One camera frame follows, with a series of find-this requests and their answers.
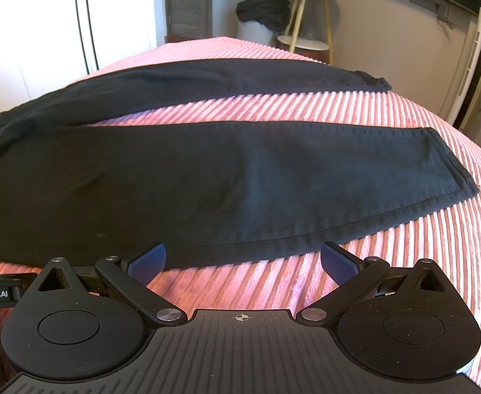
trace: white wardrobe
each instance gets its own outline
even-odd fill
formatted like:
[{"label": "white wardrobe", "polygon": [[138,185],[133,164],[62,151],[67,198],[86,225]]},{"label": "white wardrobe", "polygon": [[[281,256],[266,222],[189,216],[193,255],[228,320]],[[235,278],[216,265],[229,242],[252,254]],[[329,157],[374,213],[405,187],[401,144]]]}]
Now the white wardrobe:
[{"label": "white wardrobe", "polygon": [[155,48],[156,9],[154,0],[0,0],[0,112]]}]

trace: striped blanket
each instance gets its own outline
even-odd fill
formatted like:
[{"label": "striped blanket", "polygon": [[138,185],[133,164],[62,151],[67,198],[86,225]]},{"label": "striped blanket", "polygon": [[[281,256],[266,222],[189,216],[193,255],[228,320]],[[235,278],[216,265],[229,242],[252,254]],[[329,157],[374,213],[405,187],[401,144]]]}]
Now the striped blanket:
[{"label": "striped blanket", "polygon": [[[241,57],[306,59],[230,38],[166,44],[101,69],[94,75],[179,60]],[[434,259],[450,278],[481,327],[481,149],[438,116],[393,92],[339,92],[237,96],[145,111],[99,125],[197,123],[219,120],[305,120],[391,127],[432,127],[471,173],[480,193],[452,208],[419,218],[344,247],[360,258],[380,256],[392,266]],[[37,271],[0,263],[0,273]],[[337,286],[323,272],[319,253],[275,261],[172,270],[150,289],[191,315],[196,308],[271,309],[292,313]],[[9,310],[0,310],[0,330]],[[470,377],[481,387],[481,350]]]}]

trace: white shelf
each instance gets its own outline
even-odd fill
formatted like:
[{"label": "white shelf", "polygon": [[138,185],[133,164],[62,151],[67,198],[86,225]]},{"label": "white shelf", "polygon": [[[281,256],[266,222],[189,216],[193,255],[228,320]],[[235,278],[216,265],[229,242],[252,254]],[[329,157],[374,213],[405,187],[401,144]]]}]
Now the white shelf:
[{"label": "white shelf", "polygon": [[[279,35],[277,37],[282,44],[286,44],[287,46],[291,43],[291,35]],[[306,38],[298,38],[297,43],[295,43],[295,47],[299,47],[300,49],[307,49],[307,50],[318,50],[318,51],[325,51],[328,50],[328,44],[323,43],[319,40],[308,40]]]}]

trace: cable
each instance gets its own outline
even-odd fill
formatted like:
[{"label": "cable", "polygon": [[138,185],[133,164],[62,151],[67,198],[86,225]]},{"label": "cable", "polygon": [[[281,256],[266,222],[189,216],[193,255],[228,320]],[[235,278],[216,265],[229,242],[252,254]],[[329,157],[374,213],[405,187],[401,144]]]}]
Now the cable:
[{"label": "cable", "polygon": [[93,47],[94,64],[97,67],[97,71],[98,71],[100,68],[98,68],[97,51],[94,49],[93,29],[91,28],[91,14],[89,13],[89,0],[86,0],[86,9],[87,9],[87,22],[89,24],[89,35],[91,36],[91,45]]},{"label": "cable", "polygon": [[82,54],[84,55],[84,64],[86,65],[86,72],[89,75],[89,68],[87,66],[86,50],[84,49],[84,39],[82,39],[82,30],[80,28],[80,15],[78,14],[78,1],[74,0],[74,8],[77,13],[77,25],[78,25],[78,35],[80,36],[80,44],[82,46]]},{"label": "cable", "polygon": [[441,21],[443,23],[446,23],[446,25],[450,28],[450,29],[454,29],[456,26],[454,23],[452,23],[449,19],[449,15],[450,15],[450,3],[449,3],[449,8],[447,9],[446,11],[446,16],[439,16],[439,4],[436,3],[436,14],[437,14],[437,20],[438,21]]}]

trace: metal screw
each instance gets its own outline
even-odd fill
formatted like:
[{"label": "metal screw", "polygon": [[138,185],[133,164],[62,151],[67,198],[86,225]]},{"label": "metal screw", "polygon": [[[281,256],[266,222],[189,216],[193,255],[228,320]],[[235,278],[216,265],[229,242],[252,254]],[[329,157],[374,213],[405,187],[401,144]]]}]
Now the metal screw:
[{"label": "metal screw", "polygon": [[304,319],[310,321],[320,321],[326,318],[326,311],[320,308],[306,308],[301,311]]},{"label": "metal screw", "polygon": [[182,312],[175,308],[161,309],[157,313],[157,318],[162,321],[175,321],[182,317]]}]

